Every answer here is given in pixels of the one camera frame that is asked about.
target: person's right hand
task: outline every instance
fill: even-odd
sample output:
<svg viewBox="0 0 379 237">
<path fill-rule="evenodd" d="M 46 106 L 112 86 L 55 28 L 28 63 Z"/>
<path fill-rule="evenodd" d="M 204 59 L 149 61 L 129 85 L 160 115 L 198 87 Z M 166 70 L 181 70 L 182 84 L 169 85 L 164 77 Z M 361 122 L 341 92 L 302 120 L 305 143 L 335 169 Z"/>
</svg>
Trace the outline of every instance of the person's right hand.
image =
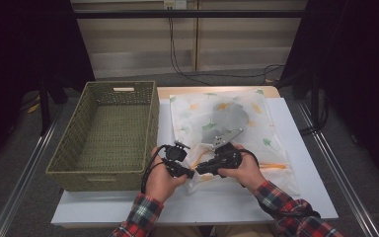
<svg viewBox="0 0 379 237">
<path fill-rule="evenodd" d="M 233 144 L 236 149 L 245 149 L 242 145 Z M 255 162 L 255 157 L 241 152 L 242 163 L 238 169 L 218 169 L 218 173 L 222 176 L 233 177 L 245 186 L 252 194 L 266 179 L 261 173 L 260 168 Z"/>
</svg>

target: wicker basket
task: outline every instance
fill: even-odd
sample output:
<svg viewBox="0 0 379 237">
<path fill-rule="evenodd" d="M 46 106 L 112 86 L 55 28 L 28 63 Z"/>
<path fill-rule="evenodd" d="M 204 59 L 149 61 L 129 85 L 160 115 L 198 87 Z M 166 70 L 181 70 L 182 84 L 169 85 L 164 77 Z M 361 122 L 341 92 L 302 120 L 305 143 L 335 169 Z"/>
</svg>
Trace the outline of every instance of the wicker basket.
<svg viewBox="0 0 379 237">
<path fill-rule="evenodd" d="M 66 191 L 139 190 L 158 122 L 155 82 L 88 82 L 46 173 Z"/>
</svg>

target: hand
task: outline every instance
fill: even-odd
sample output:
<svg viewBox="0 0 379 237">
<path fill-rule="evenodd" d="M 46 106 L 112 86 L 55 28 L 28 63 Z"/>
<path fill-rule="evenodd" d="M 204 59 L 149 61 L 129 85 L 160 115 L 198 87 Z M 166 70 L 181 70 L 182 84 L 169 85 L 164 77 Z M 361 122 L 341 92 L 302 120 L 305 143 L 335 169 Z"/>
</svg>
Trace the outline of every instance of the hand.
<svg viewBox="0 0 379 237">
<path fill-rule="evenodd" d="M 152 156 L 156 150 L 157 147 L 153 148 Z M 162 159 L 158 155 L 153 161 L 152 167 L 159 163 L 162 163 Z M 146 184 L 146 194 L 160 202 L 165 202 L 165 200 L 174 193 L 178 186 L 183 185 L 186 182 L 186 179 L 187 175 L 183 175 L 179 178 L 172 177 L 166 169 L 166 166 L 160 164 L 153 168 L 149 175 Z"/>
<path fill-rule="evenodd" d="M 234 144 L 236 149 L 245 149 L 242 145 Z M 245 186 L 252 194 L 266 179 L 261 173 L 260 168 L 255 162 L 255 157 L 242 152 L 242 163 L 238 169 L 218 169 L 218 173 L 222 176 L 233 177 Z"/>
</svg>

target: floor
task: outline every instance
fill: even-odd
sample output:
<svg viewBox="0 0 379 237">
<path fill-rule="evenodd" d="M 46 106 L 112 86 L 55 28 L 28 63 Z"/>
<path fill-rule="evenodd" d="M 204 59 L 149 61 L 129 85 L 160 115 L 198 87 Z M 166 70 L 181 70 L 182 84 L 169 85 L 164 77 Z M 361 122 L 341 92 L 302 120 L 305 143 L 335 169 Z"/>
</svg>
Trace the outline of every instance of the floor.
<svg viewBox="0 0 379 237">
<path fill-rule="evenodd" d="M 262 77 L 197 76 L 196 79 L 211 85 L 259 85 L 264 81 Z M 105 80 L 156 80 L 158 86 L 199 85 L 175 73 Z M 50 223 L 61 189 L 45 175 L 45 168 L 79 100 L 79 93 L 69 89 L 66 93 L 69 100 L 65 105 L 55 105 L 50 100 L 55 121 L 50 128 L 51 134 L 39 136 L 39 109 L 30 114 L 22 111 L 0 151 L 0 236 L 108 236 L 113 230 L 112 227 L 64 229 Z M 307 127 L 310 98 L 294 100 L 290 87 L 280 89 L 279 93 L 299 129 Z M 379 170 L 365 147 L 356 143 L 352 136 L 347 125 L 329 105 L 326 125 L 321 131 L 304 135 L 303 140 L 340 216 L 330 223 L 346 236 L 379 236 Z M 37 149 L 38 144 L 45 148 Z"/>
</svg>

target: electrical outlet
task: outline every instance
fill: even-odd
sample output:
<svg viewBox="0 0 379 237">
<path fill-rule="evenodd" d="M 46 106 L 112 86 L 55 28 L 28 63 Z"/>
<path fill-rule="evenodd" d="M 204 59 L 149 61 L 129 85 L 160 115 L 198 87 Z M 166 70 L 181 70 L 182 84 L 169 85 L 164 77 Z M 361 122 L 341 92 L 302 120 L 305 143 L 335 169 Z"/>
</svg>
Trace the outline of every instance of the electrical outlet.
<svg viewBox="0 0 379 237">
<path fill-rule="evenodd" d="M 175 0 L 164 0 L 164 9 L 165 10 L 175 9 Z"/>
<path fill-rule="evenodd" d="M 176 0 L 175 9 L 177 10 L 186 10 L 187 9 L 187 0 Z"/>
</svg>

